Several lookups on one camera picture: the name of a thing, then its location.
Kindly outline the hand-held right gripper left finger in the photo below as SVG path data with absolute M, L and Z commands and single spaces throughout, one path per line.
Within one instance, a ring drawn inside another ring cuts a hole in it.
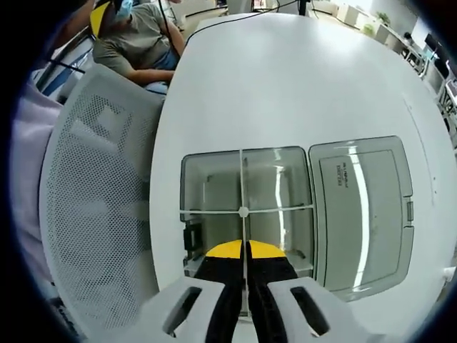
M 241 240 L 210 249 L 193 277 L 182 277 L 141 308 L 122 342 L 231 342 L 243 302 Z

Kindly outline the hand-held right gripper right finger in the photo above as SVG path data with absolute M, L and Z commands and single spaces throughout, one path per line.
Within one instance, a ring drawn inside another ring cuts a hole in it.
M 370 333 L 347 303 L 299 277 L 278 247 L 248 241 L 248 305 L 259 342 L 387 342 Z

